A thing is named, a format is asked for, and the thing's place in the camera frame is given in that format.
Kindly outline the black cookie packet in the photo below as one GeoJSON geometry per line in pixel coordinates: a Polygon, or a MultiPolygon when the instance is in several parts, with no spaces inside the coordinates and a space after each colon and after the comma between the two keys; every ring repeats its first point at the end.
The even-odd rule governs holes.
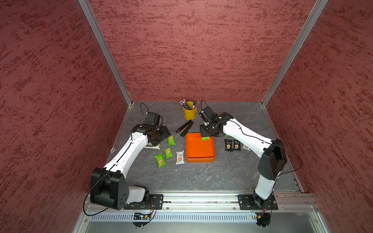
{"type": "Polygon", "coordinates": [[[231,139],[225,139],[225,151],[233,151],[233,145],[232,145],[232,140],[231,139]]]}
{"type": "Polygon", "coordinates": [[[241,143],[238,140],[233,140],[233,150],[241,151],[241,143]]]}

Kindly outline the orange storage box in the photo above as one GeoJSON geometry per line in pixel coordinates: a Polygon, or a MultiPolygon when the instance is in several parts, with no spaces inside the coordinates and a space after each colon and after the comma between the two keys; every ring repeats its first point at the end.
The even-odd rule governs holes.
{"type": "Polygon", "coordinates": [[[216,151],[214,138],[202,141],[200,133],[186,135],[186,161],[188,163],[211,163],[215,161],[216,151]]]}

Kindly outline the white cookie packet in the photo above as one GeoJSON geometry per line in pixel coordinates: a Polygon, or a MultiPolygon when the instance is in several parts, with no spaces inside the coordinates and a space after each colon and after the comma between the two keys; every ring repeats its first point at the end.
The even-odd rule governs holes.
{"type": "Polygon", "coordinates": [[[176,152],[176,165],[184,164],[184,151],[177,151],[176,152]]]}

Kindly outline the white cookie packet outside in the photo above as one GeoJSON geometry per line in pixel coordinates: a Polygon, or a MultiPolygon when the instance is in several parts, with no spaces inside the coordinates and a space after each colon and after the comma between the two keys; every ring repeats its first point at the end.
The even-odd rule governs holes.
{"type": "Polygon", "coordinates": [[[250,151],[250,148],[248,146],[246,146],[246,145],[242,145],[241,148],[250,151]]]}

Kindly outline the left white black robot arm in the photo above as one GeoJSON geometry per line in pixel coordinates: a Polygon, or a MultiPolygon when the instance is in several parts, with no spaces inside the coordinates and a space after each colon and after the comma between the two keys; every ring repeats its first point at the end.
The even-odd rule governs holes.
{"type": "Polygon", "coordinates": [[[103,168],[95,168],[90,177],[90,202],[106,208],[121,210],[132,203],[147,203],[149,191],[142,186],[129,186],[126,181],[128,171],[147,146],[158,145],[171,136],[166,126],[155,128],[136,125],[128,141],[103,168]]]}

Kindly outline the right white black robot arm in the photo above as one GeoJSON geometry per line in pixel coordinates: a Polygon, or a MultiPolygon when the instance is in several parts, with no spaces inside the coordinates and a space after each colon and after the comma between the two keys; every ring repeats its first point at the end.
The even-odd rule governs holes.
{"type": "Polygon", "coordinates": [[[228,115],[202,119],[204,124],[200,126],[201,136],[229,135],[260,158],[257,165],[260,176],[252,194],[252,202],[256,208],[263,209],[273,195],[276,181],[287,163],[284,143],[279,139],[271,140],[261,136],[228,115]]]}

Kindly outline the white object under left arm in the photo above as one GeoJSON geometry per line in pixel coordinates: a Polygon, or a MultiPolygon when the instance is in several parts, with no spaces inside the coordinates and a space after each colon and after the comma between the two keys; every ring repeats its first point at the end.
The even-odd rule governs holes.
{"type": "Polygon", "coordinates": [[[148,143],[146,146],[145,146],[146,149],[155,149],[155,150],[160,150],[160,144],[157,144],[157,145],[152,145],[151,143],[148,143]]]}

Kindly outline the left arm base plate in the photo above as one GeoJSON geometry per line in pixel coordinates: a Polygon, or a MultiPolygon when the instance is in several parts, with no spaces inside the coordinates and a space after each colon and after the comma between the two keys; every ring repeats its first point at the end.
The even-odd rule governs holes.
{"type": "Polygon", "coordinates": [[[163,194],[150,194],[145,200],[139,203],[129,203],[124,210],[161,210],[163,206],[163,194]]]}

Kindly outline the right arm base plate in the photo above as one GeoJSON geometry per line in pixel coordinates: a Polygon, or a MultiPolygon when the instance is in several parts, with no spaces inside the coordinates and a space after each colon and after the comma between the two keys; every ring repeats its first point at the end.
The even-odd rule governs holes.
{"type": "Polygon", "coordinates": [[[257,194],[238,195],[238,204],[240,210],[278,210],[278,205],[273,194],[268,199],[262,199],[257,194]]]}

